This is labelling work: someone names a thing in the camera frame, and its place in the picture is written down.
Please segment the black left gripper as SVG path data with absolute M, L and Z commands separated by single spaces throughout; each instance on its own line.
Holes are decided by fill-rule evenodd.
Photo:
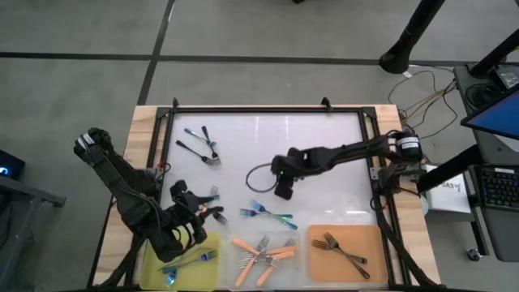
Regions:
M 189 223 L 193 229 L 195 243 L 202 243 L 207 238 L 207 233 L 203 228 L 205 223 L 204 211 L 199 209 L 200 205 L 209 201 L 208 197 L 198 197 L 188 190 L 185 180 L 178 180 L 169 189 L 174 205 L 170 207 L 180 225 Z

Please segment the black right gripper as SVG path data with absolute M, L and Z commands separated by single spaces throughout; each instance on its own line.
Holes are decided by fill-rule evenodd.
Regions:
M 290 200 L 296 180 L 330 170 L 334 157 L 334 148 L 290 148 L 286 155 L 276 155 L 271 167 L 272 173 L 277 177 L 275 195 Z

